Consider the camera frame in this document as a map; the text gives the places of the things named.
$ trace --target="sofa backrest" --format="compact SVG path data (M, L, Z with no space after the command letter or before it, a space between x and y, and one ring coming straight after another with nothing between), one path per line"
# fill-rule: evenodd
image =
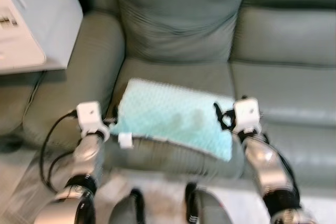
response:
M129 57L151 61L227 60L242 0L117 0ZM98 7L116 10L113 0Z
M336 66L336 0L244 0L232 59Z

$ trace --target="white printer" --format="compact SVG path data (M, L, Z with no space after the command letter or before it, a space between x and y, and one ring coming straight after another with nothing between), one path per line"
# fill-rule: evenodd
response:
M82 18L78 0L0 0L0 74L66 69Z

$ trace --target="light blue towel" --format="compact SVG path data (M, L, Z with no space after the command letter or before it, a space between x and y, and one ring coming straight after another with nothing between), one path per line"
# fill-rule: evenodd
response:
M231 109L233 98L141 79L129 81L112 134L168 138L225 161L232 157L232 136L217 121L214 102Z

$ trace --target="gray leather sofa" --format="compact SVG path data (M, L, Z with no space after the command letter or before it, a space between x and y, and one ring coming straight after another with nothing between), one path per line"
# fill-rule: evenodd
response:
M52 124L98 100L107 116L133 77L259 100L265 130L299 184L336 178L335 0L92 0L67 70L0 76L0 142L41 146ZM50 146L80 137L65 120ZM107 163L230 177L234 164L138 141ZM248 170L244 177L249 177Z

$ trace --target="gray floor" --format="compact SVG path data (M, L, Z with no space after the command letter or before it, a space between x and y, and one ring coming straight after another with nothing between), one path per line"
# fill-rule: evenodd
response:
M39 181L37 161L36 153L29 150L0 154L0 170L3 178L7 178L2 178L0 183L0 188L6 188L0 194L0 224L31 224L40 209L53 198ZM70 169L70 159L60 162L53 180L59 188L67 181ZM186 224L183 194L189 179L126 170L105 174L104 184L96 196L97 224L108 222L115 204L133 187L144 193L148 224ZM269 223L252 183L222 180L206 184L224 203L234 223ZM335 192L302 191L303 205L311 210L319 223L334 224Z

